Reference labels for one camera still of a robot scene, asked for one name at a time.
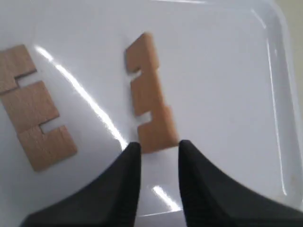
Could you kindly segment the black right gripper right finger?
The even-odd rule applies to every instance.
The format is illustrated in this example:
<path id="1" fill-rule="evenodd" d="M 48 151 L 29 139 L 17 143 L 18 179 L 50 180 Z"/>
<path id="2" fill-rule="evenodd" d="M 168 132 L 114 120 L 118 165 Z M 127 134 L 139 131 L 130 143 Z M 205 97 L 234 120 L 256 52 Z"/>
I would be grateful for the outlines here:
<path id="1" fill-rule="evenodd" d="M 178 145 L 179 192 L 188 227 L 301 227 L 303 213 L 266 198 L 215 166 L 189 140 Z"/>

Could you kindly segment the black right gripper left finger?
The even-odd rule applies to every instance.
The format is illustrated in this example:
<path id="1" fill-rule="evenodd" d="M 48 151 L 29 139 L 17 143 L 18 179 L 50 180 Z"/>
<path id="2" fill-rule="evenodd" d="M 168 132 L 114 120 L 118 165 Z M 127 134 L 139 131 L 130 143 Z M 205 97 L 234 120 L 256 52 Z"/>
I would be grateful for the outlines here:
<path id="1" fill-rule="evenodd" d="M 131 142 L 112 165 L 87 186 L 28 215 L 23 227 L 132 227 L 141 186 L 141 146 Z"/>

